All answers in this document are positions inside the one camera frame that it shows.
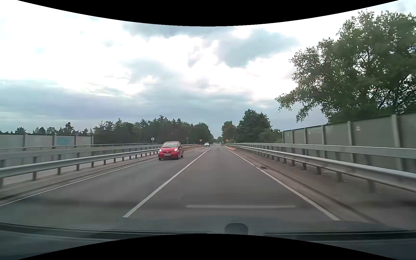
cloud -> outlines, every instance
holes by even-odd
[[[225,62],[231,68],[245,68],[249,61],[270,58],[280,52],[291,50],[298,44],[299,41],[295,37],[254,28],[246,39],[234,35],[220,39],[217,55],[220,62]]]
[[[110,47],[112,47],[114,44],[115,44],[115,42],[113,41],[113,40],[105,40],[105,41],[103,41],[102,42],[102,44],[104,45],[104,46],[106,46],[107,48],[110,48]]]
[[[143,24],[135,22],[125,22],[124,30],[133,36],[140,36],[143,39],[151,37],[171,38],[178,35],[187,35],[189,37],[216,38],[219,34],[231,32],[234,26],[168,26]]]
[[[11,131],[23,124],[31,130],[40,126],[57,127],[66,122],[84,129],[118,117],[135,122],[164,115],[194,124],[204,122],[217,137],[221,135],[224,121],[233,120],[237,124],[247,109],[268,114],[275,128],[291,129],[326,122],[321,115],[311,115],[305,122],[296,124],[294,112],[278,113],[274,100],[252,102],[250,91],[209,92],[206,90],[216,86],[208,78],[186,82],[156,61],[132,61],[128,67],[133,71],[132,81],[137,82],[147,74],[158,80],[145,83],[144,90],[132,96],[106,86],[86,93],[63,88],[51,80],[0,80],[0,129]]]

car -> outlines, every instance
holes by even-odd
[[[165,142],[158,151],[158,160],[176,159],[184,157],[184,149],[178,141]]]

guardrail post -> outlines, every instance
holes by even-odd
[[[354,145],[354,138],[353,138],[353,134],[352,134],[352,122],[347,121],[346,124],[348,126],[348,142],[349,142],[350,145]],[[351,163],[355,163],[354,154],[350,154],[350,161],[351,161]]]
[[[76,170],[79,171],[79,164],[76,165]]]
[[[26,147],[27,146],[27,133],[24,133],[24,137],[23,137],[23,139],[22,139],[22,147]],[[25,161],[25,158],[24,157],[22,157],[22,164],[24,164],[24,161]]]
[[[337,181],[338,182],[343,182],[343,174],[340,172],[337,172]]]
[[[304,127],[304,144],[307,144],[307,128],[306,127]],[[307,155],[307,149],[301,149],[301,153],[304,156],[306,156]],[[302,165],[303,165],[303,170],[307,170],[306,163],[303,162]]]
[[[292,143],[294,143],[294,130],[292,130]],[[295,154],[296,152],[295,152],[295,148],[292,148],[292,154]],[[295,161],[294,160],[291,160],[292,161],[292,165],[290,165],[291,167],[294,167],[294,166],[296,166],[295,165]]]
[[[0,160],[0,168],[4,168],[4,164],[5,164],[5,160]],[[0,188],[2,188],[3,187],[3,179],[4,178],[1,178],[0,179]]]
[[[284,149],[285,149],[285,147],[280,147],[280,151],[283,152]],[[285,157],[283,157],[283,164],[287,164]]]
[[[339,152],[335,152],[335,158],[337,159],[337,161],[341,161]],[[343,174],[340,172],[337,172],[337,181],[343,182]]]
[[[399,134],[399,123],[397,121],[397,115],[391,115],[391,127],[392,127],[392,137],[394,138],[394,147],[401,148],[401,138]],[[403,159],[402,158],[396,158],[396,168],[397,170],[403,171],[404,165],[403,165]]]
[[[37,163],[38,162],[38,157],[34,156],[33,157],[33,163]],[[32,180],[38,180],[38,172],[33,172],[32,173]]]
[[[57,156],[57,160],[62,160],[62,154]],[[57,168],[57,175],[61,175],[62,174],[62,167]]]
[[[278,146],[276,147],[276,150],[277,151],[281,151],[281,147],[279,148]],[[278,157],[278,156],[276,156],[277,157],[277,162],[280,162],[280,157]]]
[[[376,192],[376,186],[375,186],[375,182],[373,180],[367,180],[367,185],[368,185],[368,191],[370,193]]]

sky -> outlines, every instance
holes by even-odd
[[[416,0],[362,10],[416,15]],[[213,136],[245,110],[289,130],[327,122],[314,109],[274,100],[297,85],[290,58],[335,38],[359,10],[274,24],[189,27],[93,17],[0,0],[0,130],[19,126],[93,128],[101,120],[135,122],[159,115],[206,123]]]

tree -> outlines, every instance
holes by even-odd
[[[41,135],[45,135],[46,134],[46,130],[44,129],[44,127],[40,127],[38,130],[38,133]]]
[[[75,128],[72,126],[71,122],[67,122],[65,124],[65,127],[62,129],[59,129],[59,134],[64,136],[71,136],[76,133]]]
[[[18,128],[15,130],[15,133],[16,133],[16,134],[18,134],[18,135],[23,135],[23,134],[25,134],[25,133],[26,133],[26,130],[25,130],[25,128],[23,128],[23,127],[18,127]]]
[[[271,129],[267,115],[262,112],[258,114],[256,111],[248,109],[235,131],[236,142],[255,143],[259,134],[267,129]]]
[[[229,140],[229,142],[234,141],[234,135],[236,126],[232,123],[232,121],[225,121],[224,125],[221,127],[222,130],[222,140],[226,142],[226,140]]]
[[[279,109],[301,103],[302,121],[320,106],[329,123],[416,110],[416,16],[359,12],[338,35],[295,53],[298,86]]]
[[[46,134],[48,135],[57,134],[57,130],[54,127],[48,127],[48,129],[46,130]]]
[[[279,129],[265,129],[257,139],[258,143],[282,143],[282,132]]]

